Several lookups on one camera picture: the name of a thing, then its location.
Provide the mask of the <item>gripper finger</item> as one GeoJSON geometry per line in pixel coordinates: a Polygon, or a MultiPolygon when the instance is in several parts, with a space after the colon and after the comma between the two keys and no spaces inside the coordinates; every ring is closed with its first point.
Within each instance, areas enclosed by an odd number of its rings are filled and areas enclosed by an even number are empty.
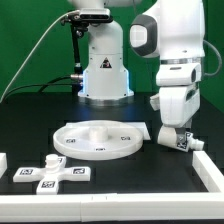
{"type": "Polygon", "coordinates": [[[184,128],[177,129],[177,141],[184,143],[186,141],[186,130],[184,128]]]}

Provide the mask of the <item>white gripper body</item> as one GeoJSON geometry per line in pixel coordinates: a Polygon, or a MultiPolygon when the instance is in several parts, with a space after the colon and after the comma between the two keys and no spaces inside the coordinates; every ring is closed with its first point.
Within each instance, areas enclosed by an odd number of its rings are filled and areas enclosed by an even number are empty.
{"type": "Polygon", "coordinates": [[[200,90],[196,84],[189,86],[161,87],[150,97],[154,110],[160,111],[164,126],[181,128],[200,107],[200,90]]]}

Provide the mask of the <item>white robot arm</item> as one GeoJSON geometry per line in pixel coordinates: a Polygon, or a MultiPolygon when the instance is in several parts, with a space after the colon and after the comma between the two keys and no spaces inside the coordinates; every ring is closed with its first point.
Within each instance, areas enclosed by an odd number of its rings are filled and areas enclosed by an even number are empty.
{"type": "MultiPolygon", "coordinates": [[[[109,12],[130,0],[68,1],[79,11],[76,20],[85,22],[89,32],[89,64],[78,97],[98,104],[131,97],[122,62],[123,31],[109,12]]],[[[140,57],[160,59],[159,92],[150,104],[160,112],[157,142],[162,145],[177,147],[192,135],[187,129],[200,105],[204,33],[202,0],[156,0],[130,26],[132,50],[140,57]]]]}

